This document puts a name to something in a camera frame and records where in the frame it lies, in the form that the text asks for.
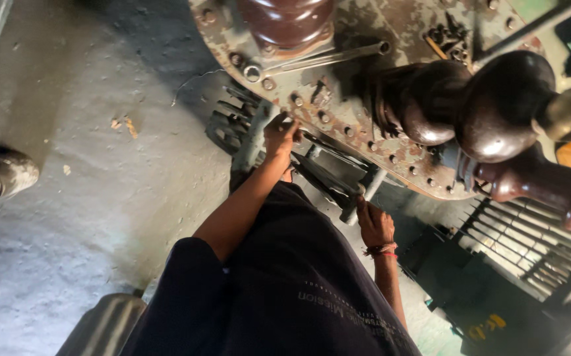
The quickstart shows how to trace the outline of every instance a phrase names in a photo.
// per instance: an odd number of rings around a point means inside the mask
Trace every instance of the wire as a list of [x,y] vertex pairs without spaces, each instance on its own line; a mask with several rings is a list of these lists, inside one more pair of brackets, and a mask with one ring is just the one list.
[[178,100],[178,94],[180,93],[180,89],[182,89],[183,86],[187,85],[190,81],[194,80],[195,78],[201,78],[207,74],[211,74],[211,73],[215,73],[215,72],[219,72],[219,71],[225,72],[224,69],[220,68],[220,69],[216,69],[216,70],[211,70],[209,72],[206,72],[206,73],[203,73],[200,75],[194,75],[194,76],[188,78],[184,83],[182,83],[182,85],[179,86],[178,90],[175,91],[175,95],[173,96],[173,100],[171,101],[171,106],[175,106],[175,103]]

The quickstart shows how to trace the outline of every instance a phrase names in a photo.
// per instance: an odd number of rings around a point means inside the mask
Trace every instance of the person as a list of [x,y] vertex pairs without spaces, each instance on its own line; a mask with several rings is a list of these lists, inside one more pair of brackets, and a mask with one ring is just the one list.
[[406,331],[392,218],[358,197],[374,284],[330,219],[280,181],[301,137],[286,117],[264,130],[264,162],[176,242],[123,356],[420,354]]

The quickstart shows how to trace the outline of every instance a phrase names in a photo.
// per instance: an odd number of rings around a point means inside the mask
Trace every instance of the rusty metal plate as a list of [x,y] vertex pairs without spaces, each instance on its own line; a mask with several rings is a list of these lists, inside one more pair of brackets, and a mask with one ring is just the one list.
[[[418,147],[408,139],[384,139],[372,123],[367,100],[363,101],[367,97],[369,78],[377,72],[438,59],[422,36],[439,23],[446,23],[445,11],[470,29],[468,41],[473,36],[475,16],[479,16],[477,22],[480,23],[483,48],[524,25],[505,1],[501,1],[495,10],[487,6],[487,1],[443,1],[337,1],[334,21],[334,45],[337,49],[388,41],[392,46],[391,52],[274,75],[271,77],[274,82],[266,85],[267,89],[261,80],[252,83],[243,76],[242,69],[248,64],[257,64],[264,69],[268,64],[262,60],[255,41],[244,27],[235,1],[189,0],[189,4],[204,42],[237,82],[289,110],[317,137],[375,162],[406,182],[411,189],[437,199],[466,199],[475,193],[465,191],[463,184],[453,185],[455,171],[437,164],[426,148]],[[473,9],[474,3],[480,7],[477,11]],[[513,28],[508,28],[507,23],[513,24]],[[540,44],[536,41],[532,46],[539,47]],[[326,100],[312,104],[319,84],[326,86]],[[303,100],[301,106],[295,104],[296,97]],[[327,115],[329,121],[322,122],[320,113]],[[370,149],[371,142],[375,142],[375,150]]]

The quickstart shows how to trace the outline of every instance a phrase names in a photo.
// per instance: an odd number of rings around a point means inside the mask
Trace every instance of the dark t-shirt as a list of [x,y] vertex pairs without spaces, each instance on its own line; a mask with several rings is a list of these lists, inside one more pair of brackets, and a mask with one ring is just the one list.
[[225,265],[173,247],[126,355],[419,355],[331,221],[279,182]]

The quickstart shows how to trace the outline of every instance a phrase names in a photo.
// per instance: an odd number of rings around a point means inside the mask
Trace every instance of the wrench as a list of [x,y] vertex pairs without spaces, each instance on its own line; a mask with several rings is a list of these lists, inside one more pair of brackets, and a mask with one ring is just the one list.
[[246,77],[246,80],[249,82],[256,83],[260,79],[272,77],[273,75],[349,61],[359,57],[372,56],[374,54],[387,54],[389,52],[391,52],[391,45],[387,41],[380,41],[377,44],[365,45],[363,47],[349,49],[343,52],[310,58],[309,60],[288,63],[286,65],[267,70],[262,70],[258,65],[248,65],[244,68],[244,77]]

